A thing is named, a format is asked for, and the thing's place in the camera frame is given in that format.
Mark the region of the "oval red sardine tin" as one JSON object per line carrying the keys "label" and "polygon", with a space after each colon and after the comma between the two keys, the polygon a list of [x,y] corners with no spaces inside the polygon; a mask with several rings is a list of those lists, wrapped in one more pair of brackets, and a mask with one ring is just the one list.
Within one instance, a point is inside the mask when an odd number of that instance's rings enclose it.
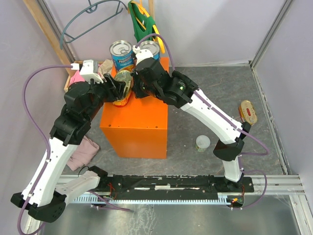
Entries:
{"label": "oval red sardine tin", "polygon": [[121,70],[114,76],[114,81],[118,83],[119,94],[122,94],[121,98],[118,98],[113,102],[116,107],[124,107],[127,105],[130,95],[132,92],[132,87],[134,84],[131,72],[128,70]]}

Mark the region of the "blue soup can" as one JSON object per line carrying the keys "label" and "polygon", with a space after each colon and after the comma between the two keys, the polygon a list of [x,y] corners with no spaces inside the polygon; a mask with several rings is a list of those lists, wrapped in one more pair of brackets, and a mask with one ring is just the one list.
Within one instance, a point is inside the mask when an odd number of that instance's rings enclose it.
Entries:
{"label": "blue soup can", "polygon": [[132,45],[125,40],[118,40],[111,44],[110,54],[116,71],[133,71],[135,68]]}

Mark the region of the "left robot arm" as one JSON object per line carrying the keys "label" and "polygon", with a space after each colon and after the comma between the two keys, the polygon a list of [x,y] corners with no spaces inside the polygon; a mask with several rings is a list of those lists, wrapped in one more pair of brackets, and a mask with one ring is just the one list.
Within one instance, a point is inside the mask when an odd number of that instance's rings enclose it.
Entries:
{"label": "left robot arm", "polygon": [[29,185],[12,195],[11,202],[25,208],[32,218],[52,223],[66,206],[89,190],[103,191],[109,179],[106,171],[92,166],[83,175],[58,187],[57,181],[74,151],[91,128],[91,122],[104,105],[122,97],[125,84],[106,73],[101,83],[76,82],[64,95],[65,104],[50,131],[49,148]]}

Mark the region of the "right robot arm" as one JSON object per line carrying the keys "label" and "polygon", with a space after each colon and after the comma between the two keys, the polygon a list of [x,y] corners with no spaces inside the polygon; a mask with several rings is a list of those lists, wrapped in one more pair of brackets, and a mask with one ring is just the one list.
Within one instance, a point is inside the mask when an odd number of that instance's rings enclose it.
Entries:
{"label": "right robot arm", "polygon": [[223,163],[224,185],[229,191],[238,190],[243,176],[238,156],[250,131],[250,124],[232,119],[212,103],[188,76],[176,70],[168,73],[154,58],[139,60],[133,78],[136,98],[153,96],[175,106],[197,118],[219,138],[213,153]]}

